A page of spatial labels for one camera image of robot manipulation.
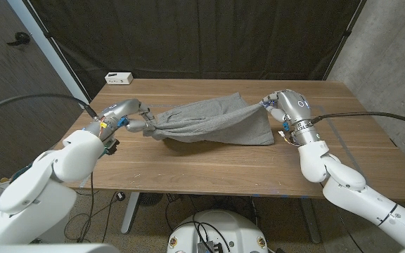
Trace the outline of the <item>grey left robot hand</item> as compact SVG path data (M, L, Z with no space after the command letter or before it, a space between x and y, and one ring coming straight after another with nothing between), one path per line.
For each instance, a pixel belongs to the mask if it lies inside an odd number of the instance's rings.
M130 132L154 131L155 123L150 108L138 99L132 98L104 109L83 130L89 131L102 142L107 142L122 127Z

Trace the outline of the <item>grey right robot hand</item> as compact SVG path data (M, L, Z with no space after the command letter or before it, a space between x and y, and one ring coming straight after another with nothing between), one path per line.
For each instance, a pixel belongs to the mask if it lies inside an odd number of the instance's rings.
M311 108L307 99L300 93L285 89L275 91L260 102L271 116L290 130L292 139L299 145L321 140L319 133L311 123Z

